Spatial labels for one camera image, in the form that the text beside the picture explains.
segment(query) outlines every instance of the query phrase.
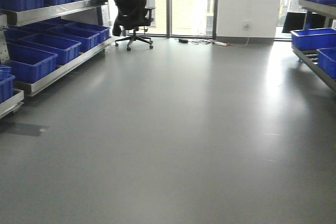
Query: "office chair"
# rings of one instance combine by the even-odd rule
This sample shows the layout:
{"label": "office chair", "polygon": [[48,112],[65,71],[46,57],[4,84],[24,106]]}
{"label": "office chair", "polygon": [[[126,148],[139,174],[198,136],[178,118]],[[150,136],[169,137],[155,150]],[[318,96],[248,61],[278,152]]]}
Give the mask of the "office chair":
{"label": "office chair", "polygon": [[129,40],[127,44],[127,51],[131,51],[130,45],[136,41],[142,41],[149,44],[150,49],[153,49],[153,41],[149,37],[138,36],[137,31],[139,27],[150,26],[151,22],[154,20],[152,18],[152,11],[155,7],[146,8],[146,0],[114,0],[115,5],[118,8],[118,15],[114,22],[112,34],[114,36],[120,36],[121,28],[123,26],[124,30],[133,30],[133,35],[118,39],[115,41],[116,46],[119,41]]}

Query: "electrical cable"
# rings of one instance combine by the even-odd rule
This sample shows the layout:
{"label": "electrical cable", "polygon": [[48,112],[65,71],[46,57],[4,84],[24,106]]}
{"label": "electrical cable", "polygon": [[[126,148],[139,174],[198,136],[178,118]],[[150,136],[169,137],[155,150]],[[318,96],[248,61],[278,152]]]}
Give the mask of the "electrical cable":
{"label": "electrical cable", "polygon": [[250,38],[248,37],[247,41],[246,41],[246,43],[244,45],[231,44],[231,46],[234,46],[234,47],[246,47],[248,45],[249,41],[250,41]]}

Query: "metal shelving rack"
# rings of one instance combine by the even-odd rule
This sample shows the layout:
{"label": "metal shelving rack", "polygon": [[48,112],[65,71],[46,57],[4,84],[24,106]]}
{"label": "metal shelving rack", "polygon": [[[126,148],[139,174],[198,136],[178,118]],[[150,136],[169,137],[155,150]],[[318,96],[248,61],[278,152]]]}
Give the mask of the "metal shelving rack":
{"label": "metal shelving rack", "polygon": [[9,25],[23,26],[49,18],[55,18],[100,7],[105,5],[106,2],[108,2],[108,0],[84,0],[63,5],[48,6],[40,9],[25,10],[23,12],[3,10],[3,13],[7,15],[7,22]]}
{"label": "metal shelving rack", "polygon": [[[0,62],[1,64],[6,64],[9,62],[9,54],[6,45],[5,39],[5,27],[7,26],[7,17],[6,15],[0,15]],[[0,103],[0,119],[6,115],[16,112],[21,105],[23,104],[24,92],[22,90],[15,89],[13,96]]]}
{"label": "metal shelving rack", "polygon": [[[35,23],[49,18],[64,16],[72,13],[82,12],[84,10],[97,8],[105,5],[108,0],[85,0],[74,3],[68,3],[57,6],[48,6],[40,9],[26,10],[23,12],[12,12],[9,10],[3,10],[4,15],[0,15],[0,60],[1,63],[7,63],[9,61],[8,50],[6,46],[6,40],[4,36],[4,28],[9,25],[22,26],[30,23]],[[41,80],[30,84],[15,81],[14,95],[12,98],[0,104],[0,119],[8,115],[11,112],[16,112],[23,104],[24,95],[34,96],[41,92],[43,89],[53,84],[55,81],[74,70],[99,52],[103,51],[107,46],[113,42],[112,38],[107,39],[103,43],[97,45],[91,50],[81,54],[71,62],[58,66],[56,71],[45,76]]]}
{"label": "metal shelving rack", "polygon": [[[330,27],[332,21],[336,19],[336,6],[322,5],[306,0],[299,0],[299,5],[307,10],[306,20],[304,21],[304,29],[311,27],[312,13],[318,13],[326,17],[325,27]],[[336,92],[336,81],[332,79],[326,72],[317,66],[317,51],[301,51],[292,46],[293,52],[302,60],[329,88]]]}

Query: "chair armrest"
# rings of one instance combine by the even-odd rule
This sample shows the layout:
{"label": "chair armrest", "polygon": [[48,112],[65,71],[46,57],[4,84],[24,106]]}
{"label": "chair armrest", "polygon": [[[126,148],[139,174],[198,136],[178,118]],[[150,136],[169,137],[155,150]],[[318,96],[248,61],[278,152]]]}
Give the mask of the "chair armrest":
{"label": "chair armrest", "polygon": [[146,12],[149,12],[149,20],[152,19],[152,11],[155,9],[154,6],[146,8]]}

